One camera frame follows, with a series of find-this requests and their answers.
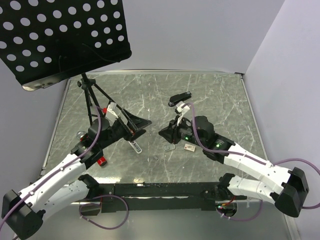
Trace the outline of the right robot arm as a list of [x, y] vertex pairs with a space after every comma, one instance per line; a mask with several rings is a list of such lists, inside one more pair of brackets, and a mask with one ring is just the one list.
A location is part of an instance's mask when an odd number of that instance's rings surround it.
[[203, 154], [216, 162], [236, 168], [252, 179], [234, 174], [220, 178], [218, 193], [223, 199], [246, 196], [274, 204], [283, 214], [297, 218], [303, 208], [309, 186], [305, 172], [294, 167], [281, 167], [242, 148], [234, 141], [215, 132], [205, 116], [190, 121], [176, 117], [158, 133], [170, 144], [181, 140], [198, 145]]

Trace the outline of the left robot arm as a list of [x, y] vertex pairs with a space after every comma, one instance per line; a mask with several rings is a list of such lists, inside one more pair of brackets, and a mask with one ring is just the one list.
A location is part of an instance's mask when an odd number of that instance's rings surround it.
[[7, 224], [17, 237], [26, 240], [55, 213], [78, 200], [95, 200], [99, 183], [84, 174], [103, 156], [103, 150], [125, 139], [130, 142], [143, 135], [152, 124], [124, 110], [128, 122], [110, 108], [95, 119], [71, 152], [52, 170], [28, 187], [7, 192], [2, 201], [1, 225]]

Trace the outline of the staple tray with staples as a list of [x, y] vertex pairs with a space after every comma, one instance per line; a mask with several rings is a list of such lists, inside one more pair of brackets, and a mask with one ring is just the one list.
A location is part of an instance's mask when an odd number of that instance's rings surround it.
[[165, 152], [173, 151], [173, 150], [175, 150], [175, 149], [176, 149], [176, 147], [175, 147], [174, 144], [168, 144], [168, 145], [164, 145], [164, 146], [163, 146], [163, 150], [164, 150]]

